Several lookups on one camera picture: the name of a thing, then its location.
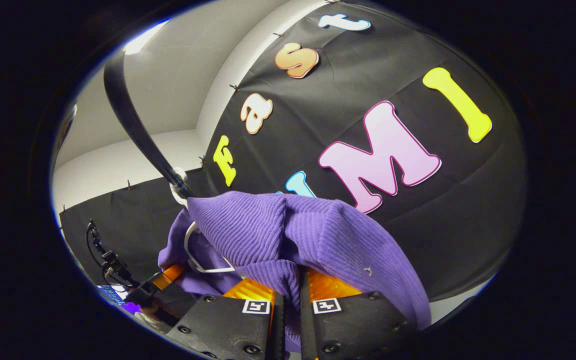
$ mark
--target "ceiling light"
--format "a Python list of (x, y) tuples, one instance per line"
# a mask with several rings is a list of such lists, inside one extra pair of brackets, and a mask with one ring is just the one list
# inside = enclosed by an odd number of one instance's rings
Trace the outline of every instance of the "ceiling light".
[(130, 54), (137, 54), (139, 53), (144, 46), (146, 45), (146, 43), (148, 43), (148, 41), (160, 30), (162, 29), (162, 27), (164, 25), (166, 25), (166, 23), (169, 22), (169, 20), (166, 20), (164, 22), (158, 23), (157, 25), (155, 25), (153, 28), (147, 30), (146, 32), (144, 32), (143, 34), (137, 36), (135, 39), (131, 40), (124, 48), (123, 50), (126, 52), (126, 55), (130, 55)]

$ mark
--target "ceiling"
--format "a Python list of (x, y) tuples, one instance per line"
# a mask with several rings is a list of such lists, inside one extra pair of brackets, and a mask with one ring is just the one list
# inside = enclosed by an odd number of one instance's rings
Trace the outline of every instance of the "ceiling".
[[(150, 134), (190, 130), (215, 75), (252, 28), (288, 0), (215, 0), (172, 18), (137, 54), (126, 55), (130, 98)], [(129, 139), (100, 67), (77, 97), (77, 114), (55, 170), (89, 151)]]

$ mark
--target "purple sweater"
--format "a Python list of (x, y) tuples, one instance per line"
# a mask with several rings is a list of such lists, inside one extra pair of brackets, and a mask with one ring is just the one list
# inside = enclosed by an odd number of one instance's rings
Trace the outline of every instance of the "purple sweater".
[[(361, 292), (382, 292), (419, 330), (431, 323), (428, 296), (402, 249), (379, 223), (343, 201), (229, 191), (189, 198), (188, 208), (170, 228), (158, 266), (188, 261), (184, 237), (195, 221), (201, 234), (190, 237), (189, 250), (205, 269), (229, 267), (223, 255), (237, 273), (285, 297), (287, 351), (299, 351), (301, 343), (298, 265)], [(237, 273), (188, 271), (179, 285), (221, 295), (241, 280)]]

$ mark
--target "letter cutout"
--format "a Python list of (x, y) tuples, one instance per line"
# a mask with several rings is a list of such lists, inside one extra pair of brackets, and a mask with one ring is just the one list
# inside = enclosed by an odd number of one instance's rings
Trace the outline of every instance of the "letter cutout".
[(473, 143), (478, 143), (492, 130), (492, 121), (487, 114), (484, 114), (466, 92), (457, 85), (450, 76), (448, 70), (443, 67), (436, 67), (425, 76), (423, 84), (430, 89), (440, 91), (448, 98), (457, 109), (466, 125), (468, 126), (468, 137)]
[(239, 118), (246, 122), (247, 132), (254, 135), (261, 129), (264, 120), (270, 116), (271, 112), (273, 112), (273, 101), (265, 100), (258, 93), (252, 93), (244, 101)]
[(321, 153), (319, 166), (332, 169), (357, 202), (355, 208), (368, 214), (384, 200), (381, 195), (368, 191), (363, 182), (395, 196), (397, 179), (393, 160), (403, 171), (401, 181), (407, 187), (430, 178), (442, 161), (439, 156), (428, 153), (409, 132), (389, 101), (371, 107), (363, 117), (363, 125), (372, 153), (335, 141)]
[(221, 135), (217, 149), (214, 151), (214, 155), (212, 155), (212, 161), (217, 163), (219, 170), (221, 170), (223, 176), (226, 178), (226, 185), (230, 187), (235, 179), (235, 175), (237, 175), (237, 170), (228, 165), (233, 164), (233, 155), (231, 155), (231, 151), (226, 148), (228, 143), (228, 136)]
[(366, 20), (350, 21), (345, 19), (345, 14), (338, 13), (335, 16), (329, 14), (323, 15), (319, 19), (319, 27), (325, 28), (328, 25), (341, 28), (344, 30), (351, 30), (352, 32), (359, 32), (370, 28), (370, 22)]
[(306, 183), (306, 173), (304, 171), (297, 171), (292, 174), (288, 181), (286, 181), (286, 190), (295, 192), (297, 195), (308, 196), (310, 198), (317, 198), (310, 186)]
[(320, 55), (311, 48), (302, 48), (296, 42), (285, 44), (274, 57), (274, 64), (282, 70), (288, 70), (288, 76), (302, 79), (320, 62)]

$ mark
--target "pink letter m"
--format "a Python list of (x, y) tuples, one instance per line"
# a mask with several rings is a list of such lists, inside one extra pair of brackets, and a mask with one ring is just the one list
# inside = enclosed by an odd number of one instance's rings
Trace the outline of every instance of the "pink letter m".
[(381, 101), (363, 117), (372, 153), (335, 141), (321, 153), (319, 166), (330, 168), (341, 179), (357, 202), (355, 208), (364, 214), (377, 209), (382, 196), (368, 191), (362, 182), (370, 183), (388, 194), (397, 194), (393, 160), (403, 171), (401, 182), (413, 187), (430, 178), (442, 166), (437, 155), (428, 151), (395, 115), (390, 101)]

